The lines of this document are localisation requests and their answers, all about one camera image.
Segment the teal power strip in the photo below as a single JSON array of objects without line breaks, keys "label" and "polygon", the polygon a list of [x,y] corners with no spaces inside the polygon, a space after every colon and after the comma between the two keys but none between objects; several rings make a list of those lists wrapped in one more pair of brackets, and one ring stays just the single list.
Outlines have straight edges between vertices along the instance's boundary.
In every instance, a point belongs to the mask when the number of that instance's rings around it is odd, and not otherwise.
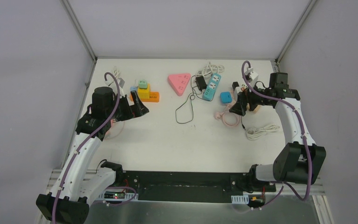
[{"label": "teal power strip", "polygon": [[210,80],[209,80],[209,84],[206,87],[203,95],[202,95],[202,99],[206,100],[206,101],[212,101],[214,98],[214,95],[216,93],[216,89],[217,86],[219,85],[221,80],[221,75],[218,73],[214,73],[212,74]]}]

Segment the black power adapter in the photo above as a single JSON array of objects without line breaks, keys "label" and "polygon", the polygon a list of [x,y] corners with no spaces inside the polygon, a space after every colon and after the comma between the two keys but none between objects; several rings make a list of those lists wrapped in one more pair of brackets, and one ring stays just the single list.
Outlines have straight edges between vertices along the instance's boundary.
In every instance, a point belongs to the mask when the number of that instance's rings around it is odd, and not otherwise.
[{"label": "black power adapter", "polygon": [[195,78],[195,83],[199,91],[203,91],[207,88],[207,84],[203,76],[197,76]]}]

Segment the pink triangular power strip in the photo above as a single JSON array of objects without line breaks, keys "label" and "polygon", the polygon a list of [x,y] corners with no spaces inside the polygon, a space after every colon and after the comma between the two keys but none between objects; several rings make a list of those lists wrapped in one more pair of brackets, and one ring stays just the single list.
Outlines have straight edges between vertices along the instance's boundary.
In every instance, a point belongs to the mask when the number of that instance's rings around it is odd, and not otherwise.
[{"label": "pink triangular power strip", "polygon": [[182,96],[190,82],[190,78],[190,73],[170,74],[167,77],[167,81],[177,96]]}]

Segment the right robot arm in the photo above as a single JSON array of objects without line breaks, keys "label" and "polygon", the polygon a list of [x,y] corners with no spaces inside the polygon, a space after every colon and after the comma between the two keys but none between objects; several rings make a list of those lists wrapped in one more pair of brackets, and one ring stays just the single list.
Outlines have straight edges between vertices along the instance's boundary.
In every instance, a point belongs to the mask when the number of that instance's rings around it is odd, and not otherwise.
[{"label": "right robot arm", "polygon": [[244,116],[259,105],[271,106],[281,121],[285,147],[272,164],[253,165],[246,186],[258,191],[265,182],[314,184],[326,157],[326,150],[311,137],[303,120],[298,90],[288,85],[288,74],[272,73],[268,88],[258,88],[255,75],[245,75],[247,82],[233,82],[235,104],[230,112]]}]

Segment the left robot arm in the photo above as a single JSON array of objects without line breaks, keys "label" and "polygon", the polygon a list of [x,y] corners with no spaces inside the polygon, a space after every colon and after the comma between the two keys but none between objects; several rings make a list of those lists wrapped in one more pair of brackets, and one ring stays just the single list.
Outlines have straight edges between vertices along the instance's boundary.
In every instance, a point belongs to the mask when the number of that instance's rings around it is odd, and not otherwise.
[{"label": "left robot arm", "polygon": [[52,223],[83,224],[98,196],[108,188],[123,185],[120,164],[105,161],[88,181],[84,182],[90,162],[111,128],[112,121],[126,121],[149,112],[137,91],[131,91],[133,105],[127,95],[115,93],[108,87],[98,87],[92,94],[92,103],[78,120],[74,146],[57,181],[47,194],[40,194],[36,206]]}]

